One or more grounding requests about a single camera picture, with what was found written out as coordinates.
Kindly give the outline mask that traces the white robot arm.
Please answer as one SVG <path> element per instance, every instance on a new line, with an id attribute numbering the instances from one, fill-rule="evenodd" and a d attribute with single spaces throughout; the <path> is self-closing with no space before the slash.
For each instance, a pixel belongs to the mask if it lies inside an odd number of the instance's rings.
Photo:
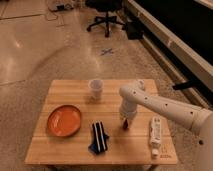
<path id="1" fill-rule="evenodd" d="M 137 106 L 141 105 L 182 125 L 199 137 L 194 171 L 213 169 L 213 110 L 152 95 L 144 88 L 142 80 L 134 80 L 120 87 L 121 115 L 133 119 L 137 114 Z"/>

